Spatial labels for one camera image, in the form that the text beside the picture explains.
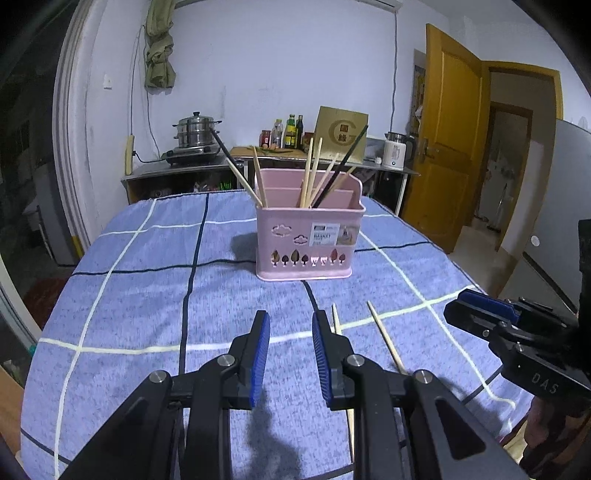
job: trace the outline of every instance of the blue gripper pad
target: blue gripper pad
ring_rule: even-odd
[[[320,333],[320,325],[316,314],[312,317],[312,340],[314,340],[314,352],[316,353],[316,365],[318,366],[318,377],[320,378],[320,389],[326,406],[330,407],[333,400],[332,390],[330,388],[330,368],[326,353],[326,347]]]
[[[265,366],[267,364],[267,352],[269,351],[269,337],[271,335],[271,319],[269,314],[265,312],[261,334],[258,338],[258,344],[256,346],[255,359],[252,364],[251,370],[251,395],[250,402],[251,408],[256,406],[262,392],[262,381],[265,376]]]
[[[519,322],[519,314],[510,304],[501,300],[492,299],[480,292],[464,290],[457,296],[457,299],[477,309],[497,315],[514,325]]]

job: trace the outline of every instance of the wooden chopstick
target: wooden chopstick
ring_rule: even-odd
[[[312,208],[318,208],[318,206],[322,203],[322,200],[324,200],[326,198],[326,196],[328,195],[328,193],[330,191],[330,188],[333,186],[333,183],[336,181],[336,177],[339,176],[339,173],[341,173],[343,170],[345,170],[345,165],[349,161],[351,155],[353,154],[353,151],[355,150],[355,148],[357,147],[357,145],[361,141],[362,137],[367,133],[368,127],[369,127],[369,125],[365,125],[365,127],[363,127],[363,129],[361,130],[359,135],[357,135],[357,138],[355,138],[355,141],[350,146],[349,151],[343,157],[343,160],[341,160],[341,162],[339,164],[339,168],[337,168],[335,170],[335,172],[331,176],[330,180],[326,184],[326,187],[324,187],[324,190],[322,190],[322,193],[320,194],[318,199],[315,201]]]
[[[209,131],[213,134],[213,137],[216,139],[217,144],[220,146],[224,155],[226,156],[226,160],[228,161],[228,166],[230,167],[230,170],[232,170],[232,173],[235,175],[238,182],[244,187],[246,192],[252,197],[252,200],[254,200],[256,205],[258,207],[262,208],[261,200],[259,199],[259,197],[256,196],[256,193],[251,188],[251,186],[248,184],[248,181],[246,178],[244,178],[244,175],[242,175],[240,170],[238,170],[238,164],[236,163],[236,160],[234,160],[234,158],[230,155],[230,152],[226,148],[226,145],[224,145],[222,142],[222,139],[218,137],[216,130],[213,127],[210,127]]]
[[[335,333],[342,335],[340,327],[339,314],[336,311],[336,304],[332,304],[333,321],[335,323]],[[349,427],[349,453],[351,455],[351,462],[355,461],[355,412],[352,408],[347,410],[347,426]]]
[[[310,179],[310,165],[312,163],[312,152],[314,151],[314,138],[310,138],[310,148],[306,158],[306,169],[304,171],[304,181],[301,184],[300,208],[305,208],[308,199],[308,180]]]
[[[375,311],[374,306],[371,305],[371,302],[369,300],[368,300],[368,307],[369,307],[369,311],[371,312],[371,316],[374,318],[374,322],[378,326],[378,329],[379,329],[380,333],[382,334],[384,341],[386,342],[386,346],[388,347],[388,350],[390,350],[390,355],[392,355],[392,359],[394,360],[394,363],[396,364],[398,371],[400,373],[402,373],[403,375],[408,375],[408,371],[406,370],[406,368],[404,368],[404,364],[402,363],[402,359],[400,358],[400,355],[398,354],[396,347],[394,346],[394,343],[393,343],[392,339],[390,338],[390,335],[388,335],[388,332],[386,331],[386,327],[384,327],[382,320],[379,318],[378,313]]]
[[[324,172],[324,175],[322,175],[322,178],[320,179],[320,183],[318,184],[318,186],[316,187],[316,190],[314,191],[314,193],[312,194],[312,197],[310,198],[310,205],[309,206],[311,206],[312,203],[314,203],[314,200],[318,196],[318,193],[320,192],[320,189],[322,188],[322,185],[324,184],[324,181],[330,175],[330,172],[332,171],[333,167],[335,166],[335,163],[336,163],[336,158],[334,158],[333,161],[330,162],[329,167]]]
[[[312,190],[314,189],[314,181],[316,179],[316,170],[318,170],[318,162],[320,161],[320,150],[322,150],[322,138],[318,142],[318,148],[316,149],[316,158],[314,159],[314,165],[312,166],[312,172],[308,179],[308,190],[306,192],[306,203],[305,208],[309,208],[312,203]]]
[[[259,186],[259,194],[261,195],[261,203],[263,208],[267,208],[267,195],[265,195],[265,186],[262,182],[262,174],[261,174],[261,165],[258,162],[258,155],[256,154],[256,147],[252,147],[252,151],[254,152],[253,162],[255,164],[255,174],[256,174],[256,182]]]
[[[236,179],[238,179],[238,182],[240,182],[240,184],[244,187],[246,192],[252,197],[252,200],[254,200],[256,205],[259,208],[262,208],[261,200],[259,199],[259,197],[256,196],[256,193],[254,192],[252,187],[248,184],[248,181],[246,180],[246,178],[244,178],[244,175],[242,175],[242,173],[240,173],[240,170],[238,170],[236,168],[236,166],[230,161],[229,158],[227,160],[228,160],[228,166],[230,167],[230,170],[232,170],[232,173],[236,176]]]

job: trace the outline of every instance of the wall switch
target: wall switch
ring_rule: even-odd
[[[103,88],[105,90],[111,90],[113,88],[113,80],[105,73],[105,77],[103,78]]]

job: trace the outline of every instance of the white kettle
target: white kettle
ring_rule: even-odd
[[[409,143],[413,146],[410,155],[410,158],[413,158],[417,150],[417,140],[409,135],[388,132],[386,134],[382,165],[391,170],[402,170],[406,159],[407,144]]]

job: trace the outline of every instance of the black chopstick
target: black chopstick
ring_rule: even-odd
[[[337,168],[334,171],[333,175],[331,176],[330,180],[328,181],[328,183],[326,184],[326,186],[322,190],[322,193],[318,197],[318,200],[315,201],[315,203],[312,206],[312,208],[318,208],[320,206],[320,204],[322,203],[322,201],[324,200],[324,198],[328,195],[328,193],[330,191],[330,188],[332,187],[333,183],[335,182],[335,180],[339,176],[339,173],[341,173],[341,172],[343,172],[345,170],[345,165],[349,161],[350,156],[353,154],[353,150],[355,150],[355,148],[359,144],[359,141],[365,135],[365,132],[367,132],[368,127],[369,127],[369,125],[365,125],[365,127],[363,128],[363,130],[361,130],[361,133],[359,135],[357,135],[357,138],[353,142],[353,145],[351,145],[351,147],[349,148],[349,151],[347,152],[347,154],[345,155],[345,157],[343,158],[343,160],[340,162],[339,168]]]
[[[230,162],[232,162],[232,164],[236,167],[238,167],[238,164],[236,163],[236,160],[234,160],[234,158],[230,155],[230,152],[228,151],[228,149],[226,148],[226,145],[223,144],[222,139],[219,138],[218,134],[216,133],[215,129],[213,127],[209,127],[209,131],[213,134],[213,137],[216,139],[217,144],[222,147],[222,151],[224,153],[224,155],[228,158],[228,160]]]

